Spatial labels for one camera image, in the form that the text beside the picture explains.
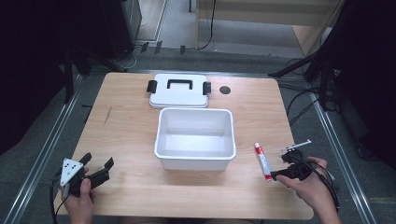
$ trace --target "metal rail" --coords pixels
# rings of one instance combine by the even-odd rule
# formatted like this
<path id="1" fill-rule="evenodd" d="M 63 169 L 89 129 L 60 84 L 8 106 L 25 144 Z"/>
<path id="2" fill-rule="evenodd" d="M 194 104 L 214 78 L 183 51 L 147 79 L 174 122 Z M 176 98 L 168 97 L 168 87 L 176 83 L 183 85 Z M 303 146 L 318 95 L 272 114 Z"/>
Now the metal rail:
<path id="1" fill-rule="evenodd" d="M 56 119 L 55 124 L 53 125 L 49 133 L 49 136 L 46 142 L 44 143 L 44 146 L 41 148 L 40 153 L 38 154 L 37 159 L 35 160 L 35 164 L 33 165 L 32 170 L 30 171 L 29 175 L 26 177 L 24 183 L 22 184 L 17 194 L 14 204 L 12 204 L 12 207 L 8 212 L 8 215 L 4 222 L 5 224 L 8 223 L 15 224 L 21 221 L 23 212 L 27 204 L 29 203 L 33 193 L 35 192 L 35 187 L 37 186 L 38 181 L 40 180 L 40 177 L 42 176 L 46 168 L 46 165 L 50 159 L 52 151 L 55 148 L 56 143 L 62 133 L 64 125 L 66 124 L 74 108 L 74 105 L 76 104 L 83 83 L 83 79 L 84 78 L 81 75 L 77 76 L 75 80 L 76 91 L 72 96 L 71 100 L 69 101 L 69 103 L 64 105 L 64 107 L 61 110 L 61 113 Z"/>

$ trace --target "white triangular object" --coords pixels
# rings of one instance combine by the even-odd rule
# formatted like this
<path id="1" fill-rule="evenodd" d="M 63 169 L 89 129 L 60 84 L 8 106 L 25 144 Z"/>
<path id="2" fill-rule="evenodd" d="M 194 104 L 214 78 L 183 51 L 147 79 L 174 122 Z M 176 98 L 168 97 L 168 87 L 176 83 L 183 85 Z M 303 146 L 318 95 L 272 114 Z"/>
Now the white triangular object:
<path id="1" fill-rule="evenodd" d="M 69 180 L 81 169 L 84 165 L 78 161 L 64 159 L 64 166 L 62 167 L 61 186 L 66 185 Z"/>

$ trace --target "black handle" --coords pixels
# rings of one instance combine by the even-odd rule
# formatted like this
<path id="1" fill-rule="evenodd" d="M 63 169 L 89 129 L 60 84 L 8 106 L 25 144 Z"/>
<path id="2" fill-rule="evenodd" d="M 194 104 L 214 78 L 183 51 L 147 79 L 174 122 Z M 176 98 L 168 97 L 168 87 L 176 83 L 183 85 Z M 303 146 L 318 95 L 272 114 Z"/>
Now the black handle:
<path id="1" fill-rule="evenodd" d="M 189 89 L 192 90 L 192 81 L 191 80 L 183 80 L 183 79 L 169 79 L 167 89 L 171 89 L 171 83 L 188 83 Z"/>

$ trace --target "person's left hand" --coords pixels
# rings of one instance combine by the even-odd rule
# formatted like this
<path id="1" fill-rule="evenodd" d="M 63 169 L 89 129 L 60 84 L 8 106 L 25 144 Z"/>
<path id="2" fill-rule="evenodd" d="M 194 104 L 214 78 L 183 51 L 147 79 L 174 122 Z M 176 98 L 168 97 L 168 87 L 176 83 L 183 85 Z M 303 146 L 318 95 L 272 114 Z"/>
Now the person's left hand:
<path id="1" fill-rule="evenodd" d="M 84 167 L 85 173 L 88 172 L 88 168 Z M 82 181 L 80 186 L 79 198 L 70 195 L 66 201 L 64 201 L 64 207 L 70 216 L 70 223 L 88 224 L 92 223 L 93 219 L 93 203 L 92 197 L 95 197 L 95 192 L 91 190 L 91 180 L 86 178 Z"/>

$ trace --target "wooden table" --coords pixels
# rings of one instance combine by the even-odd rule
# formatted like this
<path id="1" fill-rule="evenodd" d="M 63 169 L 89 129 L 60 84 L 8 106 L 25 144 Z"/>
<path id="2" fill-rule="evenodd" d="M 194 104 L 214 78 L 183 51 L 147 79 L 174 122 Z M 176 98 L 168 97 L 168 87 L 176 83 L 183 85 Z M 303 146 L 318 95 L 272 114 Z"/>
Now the wooden table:
<path id="1" fill-rule="evenodd" d="M 309 219 L 312 209 L 292 189 L 266 182 L 255 154 L 259 142 L 273 170 L 288 165 L 279 148 L 293 144 L 277 83 L 269 78 L 207 77 L 210 108 L 232 111 L 236 157 L 225 171 L 164 170 L 154 155 L 160 109 L 149 105 L 149 74 L 106 76 L 73 160 L 91 152 L 88 167 L 113 157 L 110 180 L 96 191 L 96 215 Z M 228 86 L 230 94 L 219 88 Z M 64 208 L 60 214 L 66 214 Z"/>

